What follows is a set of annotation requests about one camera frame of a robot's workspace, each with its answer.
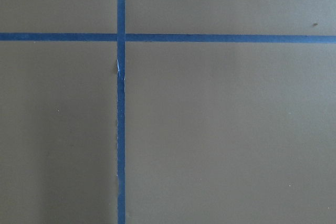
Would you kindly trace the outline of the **horizontal blue tape line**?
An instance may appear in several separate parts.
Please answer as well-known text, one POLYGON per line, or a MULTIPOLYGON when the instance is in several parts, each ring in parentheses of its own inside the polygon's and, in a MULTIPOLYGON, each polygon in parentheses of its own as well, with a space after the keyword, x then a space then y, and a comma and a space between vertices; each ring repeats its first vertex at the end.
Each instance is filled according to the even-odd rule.
MULTIPOLYGON (((117 34, 102 33, 1 33, 1 41, 111 41, 117 34)), ((335 36, 319 35, 210 35, 210 34, 126 34, 126 42, 238 42, 335 44, 335 36)))

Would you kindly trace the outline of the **vertical blue tape line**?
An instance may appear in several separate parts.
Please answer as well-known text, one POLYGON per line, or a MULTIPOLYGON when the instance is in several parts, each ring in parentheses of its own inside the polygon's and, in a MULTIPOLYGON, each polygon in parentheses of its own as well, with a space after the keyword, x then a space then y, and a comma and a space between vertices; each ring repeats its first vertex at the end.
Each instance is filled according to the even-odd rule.
POLYGON ((117 176, 118 224, 126 223, 125 210, 125 0, 117 0, 117 176))

